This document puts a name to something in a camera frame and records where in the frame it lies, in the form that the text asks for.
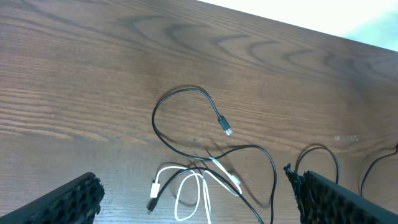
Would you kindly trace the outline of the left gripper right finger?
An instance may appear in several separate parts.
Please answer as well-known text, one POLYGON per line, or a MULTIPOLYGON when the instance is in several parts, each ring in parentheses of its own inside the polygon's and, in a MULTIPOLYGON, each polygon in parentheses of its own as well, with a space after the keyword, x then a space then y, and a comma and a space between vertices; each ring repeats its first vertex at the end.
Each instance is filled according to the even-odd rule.
POLYGON ((284 167, 292 185, 301 223, 397 224, 397 214, 366 200, 331 180, 284 167))

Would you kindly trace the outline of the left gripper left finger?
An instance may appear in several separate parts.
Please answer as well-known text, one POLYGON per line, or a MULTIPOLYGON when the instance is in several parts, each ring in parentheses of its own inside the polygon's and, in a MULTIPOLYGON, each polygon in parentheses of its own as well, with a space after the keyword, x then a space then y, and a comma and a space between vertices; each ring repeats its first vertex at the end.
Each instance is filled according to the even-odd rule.
POLYGON ((1 224, 92 224, 99 214, 104 186, 87 172, 1 217, 1 224))

